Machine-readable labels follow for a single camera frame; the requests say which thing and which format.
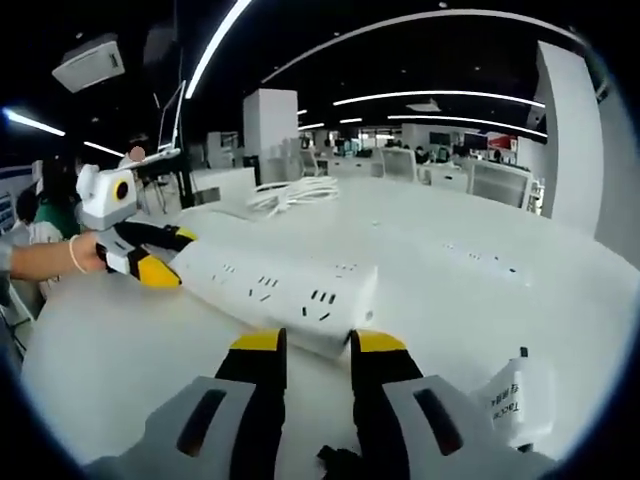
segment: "led light strip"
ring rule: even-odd
[[[547,138],[546,133],[540,133],[540,132],[536,132],[535,130],[529,130],[528,128],[523,128],[523,127],[516,127],[515,125],[509,125],[506,123],[492,122],[490,120],[479,120],[477,118],[447,117],[444,115],[389,115],[387,118],[389,120],[451,120],[456,122],[482,123],[485,125],[494,125],[496,127],[519,130],[521,132],[525,132],[530,135],[537,135],[539,137]]]
[[[379,93],[377,95],[366,95],[364,97],[348,98],[346,100],[340,100],[333,102],[334,106],[346,105],[348,103],[365,102],[367,100],[378,100],[380,98],[393,98],[393,97],[410,97],[413,95],[468,95],[471,97],[486,97],[497,98],[499,100],[509,100],[510,102],[524,103],[526,105],[532,105],[534,107],[544,108],[544,104],[535,102],[533,100],[526,100],[524,98],[510,97],[509,95],[500,95],[497,93],[485,93],[485,92],[469,92],[466,90],[417,90],[414,92],[391,92],[391,93]]]
[[[310,130],[312,128],[324,127],[324,123],[314,123],[313,125],[305,125],[304,127],[298,127],[298,131]]]
[[[11,120],[12,122],[21,123],[22,125],[37,128],[38,130],[42,130],[44,132],[53,133],[54,135],[58,135],[60,137],[65,136],[65,133],[62,130],[50,127],[49,125],[45,125],[44,123],[36,122],[35,120],[31,120],[30,118],[19,115],[13,110],[9,110],[8,108],[3,108],[2,112],[5,114],[7,119]]]
[[[59,137],[64,137],[66,134],[62,130],[58,130],[57,128],[50,127],[49,125],[45,125],[44,123],[37,122],[35,120],[31,120],[28,117],[23,115],[19,115],[15,113],[13,110],[8,108],[3,108],[2,112],[7,117],[8,120],[16,123],[20,123],[22,125],[27,125],[28,127],[37,128],[38,130],[42,130],[44,132],[53,133],[54,135],[58,135]],[[118,157],[124,157],[124,153],[118,153],[115,150],[111,150],[110,148],[103,147],[102,145],[98,145],[91,142],[84,142],[84,144],[88,147],[95,148],[97,150],[102,150],[103,152],[110,153],[112,155],[116,155]]]
[[[202,58],[198,62],[198,66],[196,67],[196,71],[193,73],[193,77],[191,78],[191,82],[189,82],[189,88],[187,88],[187,93],[185,94],[185,98],[190,99],[193,96],[193,92],[195,92],[196,87],[198,86],[198,82],[200,78],[202,78],[202,74],[204,73],[211,57],[220,46],[222,39],[229,32],[233,24],[238,20],[238,17],[244,12],[244,10],[249,6],[251,0],[238,0],[236,4],[229,10],[229,13],[224,18],[216,33],[213,34],[209,45],[205,49],[202,54]]]
[[[118,157],[124,157],[124,153],[116,152],[115,150],[111,150],[110,148],[103,147],[102,145],[98,145],[96,143],[84,142],[87,147],[95,148],[96,150],[102,150],[103,152],[110,153],[111,155],[116,155]]]

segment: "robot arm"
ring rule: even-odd
[[[85,165],[78,176],[76,189],[82,199],[80,220],[97,231],[97,253],[110,270],[133,275],[150,287],[180,285],[180,277],[143,245],[180,252],[196,237],[171,225],[159,228],[125,221],[137,211],[131,169],[100,172],[96,165]]]

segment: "computer monitor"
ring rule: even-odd
[[[158,135],[158,152],[176,148],[178,122],[180,120],[180,110],[182,109],[185,83],[184,81],[180,83],[178,89],[162,109],[160,134]]]
[[[488,140],[484,135],[465,133],[464,146],[470,150],[486,150],[488,148]]]
[[[429,132],[429,143],[431,145],[451,145],[451,135],[448,133]]]

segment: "white pillar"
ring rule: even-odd
[[[260,157],[262,183],[286,180],[285,140],[298,138],[298,92],[259,89],[244,100],[245,155]]]
[[[220,132],[207,133],[207,163],[211,168],[227,168],[222,162],[222,139]]]
[[[324,148],[324,141],[329,138],[329,130],[315,130],[313,132],[313,140],[316,143],[316,149]]]
[[[548,172],[542,215],[593,237],[602,198],[600,114],[584,59],[538,42]]]
[[[530,138],[518,137],[516,164],[531,170],[536,180],[545,179],[548,170],[547,145]]]
[[[420,140],[418,139],[418,125],[413,123],[402,124],[402,145],[409,145],[412,150],[415,150],[420,146]]]

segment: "bracelet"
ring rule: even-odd
[[[71,237],[71,240],[69,240],[69,254],[71,254],[71,260],[73,260],[73,264],[78,270],[80,270],[81,273],[88,273],[84,268],[80,266],[78,260],[76,259],[76,256],[73,254],[73,241],[76,238],[78,238],[78,235],[74,235],[73,237]]]

